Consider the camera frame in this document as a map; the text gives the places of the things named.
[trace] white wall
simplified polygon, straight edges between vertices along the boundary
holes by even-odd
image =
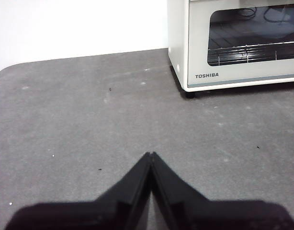
[[[0,0],[0,70],[167,47],[167,0]]]

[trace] black object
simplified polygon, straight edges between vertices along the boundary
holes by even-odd
[[[209,201],[156,153],[146,153],[96,201],[25,207],[6,230],[133,230],[151,190],[171,230],[294,230],[292,218],[278,204]]]

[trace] oven window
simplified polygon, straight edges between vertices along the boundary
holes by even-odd
[[[210,20],[208,64],[294,58],[294,4],[216,11]]]

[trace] gray carpet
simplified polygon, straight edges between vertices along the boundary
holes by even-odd
[[[26,205],[94,200],[145,151],[209,199],[263,199],[294,218],[294,83],[186,99],[166,49],[0,72],[0,230]],[[161,226],[151,202],[148,229]]]

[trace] oven rack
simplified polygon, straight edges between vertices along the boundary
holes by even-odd
[[[211,66],[294,58],[294,41],[208,49]]]

